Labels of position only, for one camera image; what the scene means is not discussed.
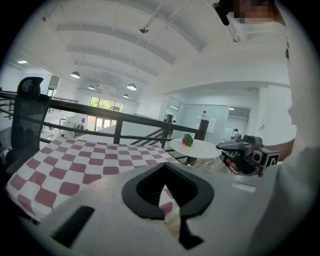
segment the small side table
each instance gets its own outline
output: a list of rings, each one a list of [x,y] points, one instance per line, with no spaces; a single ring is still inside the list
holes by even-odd
[[[197,159],[217,158],[222,154],[216,145],[207,141],[194,139],[192,146],[186,146],[182,143],[182,138],[175,138],[170,141],[170,147],[180,154],[188,156],[187,163],[191,164]]]

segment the red object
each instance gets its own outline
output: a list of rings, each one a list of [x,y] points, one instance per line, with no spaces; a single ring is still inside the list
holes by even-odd
[[[189,146],[185,138],[182,139],[182,143],[183,145]]]

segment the black railing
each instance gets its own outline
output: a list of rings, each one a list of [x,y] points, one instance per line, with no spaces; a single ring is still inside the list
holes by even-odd
[[[70,103],[75,103],[77,104],[78,101],[77,100],[73,100],[73,99],[67,99],[67,98],[59,98],[59,97],[50,97],[51,100],[56,100],[56,101],[61,101],[61,102],[70,102]],[[48,112],[56,112],[56,111],[61,111],[60,109],[55,109],[52,107],[49,107]]]
[[[148,138],[158,138],[158,137],[160,137],[160,136],[163,134],[163,133],[157,134],[157,133],[159,133],[159,132],[161,132],[161,131],[163,131],[163,129],[156,130],[156,131],[154,131],[153,133],[150,133],[149,135],[147,135],[146,137],[148,137]],[[130,145],[136,145],[136,144],[138,144],[138,143],[140,143],[140,142],[143,142],[143,141],[144,141],[143,139],[139,139],[139,140],[131,143]],[[143,142],[141,145],[145,145],[145,144],[147,144],[148,142],[150,142],[149,139],[148,139],[147,141]]]
[[[1,108],[8,107],[6,110],[9,112],[14,111],[14,105],[15,105],[15,102],[11,99],[2,99],[0,103],[0,107]],[[12,115],[4,116],[4,118],[9,118],[9,120],[11,120]]]
[[[8,99],[8,100],[15,100],[16,99],[16,93],[14,92],[3,92],[0,91],[0,98]],[[89,134],[89,135],[95,135],[95,136],[104,136],[104,137],[112,137],[114,144],[120,144],[120,139],[130,139],[130,140],[147,140],[147,141],[161,141],[162,147],[164,147],[164,144],[166,141],[171,141],[170,138],[167,138],[169,130],[176,130],[176,131],[183,131],[188,133],[195,133],[195,139],[200,139],[202,137],[203,131],[199,129],[189,128],[180,126],[177,124],[171,124],[168,122],[151,119],[147,117],[141,117],[137,115],[132,114],[125,114],[117,111],[112,111],[108,109],[98,108],[94,106],[88,106],[88,105],[82,105],[72,102],[66,102],[62,100],[57,99],[51,99],[49,102],[49,108],[57,109],[61,111],[68,111],[68,112],[74,112],[79,114],[85,114],[93,117],[100,117],[100,118],[106,118],[111,120],[116,120],[115,125],[115,131],[113,133],[106,133],[106,132],[97,132],[97,131],[90,131],[90,130],[83,130],[83,129],[77,129],[72,127],[66,127],[61,126],[53,123],[44,122],[44,126],[49,126],[52,128],[57,128],[61,130],[66,130],[70,132],[76,132],[76,133],[82,133],[82,134]],[[13,115],[13,113],[0,108],[0,112],[5,112],[8,115]],[[144,136],[134,136],[134,135],[121,135],[122,125],[123,122],[129,122],[139,125],[146,125],[146,126],[152,126],[152,127],[159,127],[163,130],[163,133],[161,134],[161,137],[144,137]],[[41,138],[40,141],[49,143],[51,142],[48,139]]]

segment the black rubber mount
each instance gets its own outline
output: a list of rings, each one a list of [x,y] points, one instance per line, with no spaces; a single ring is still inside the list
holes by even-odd
[[[201,215],[213,200],[214,190],[207,181],[171,163],[159,163],[129,180],[123,186],[122,199],[139,217],[164,220],[165,214],[159,208],[159,201],[165,185],[180,207],[179,242],[186,249],[191,249],[202,243],[203,239],[191,234],[186,221]]]
[[[65,247],[70,248],[94,211],[95,209],[92,207],[80,206],[51,237]]]

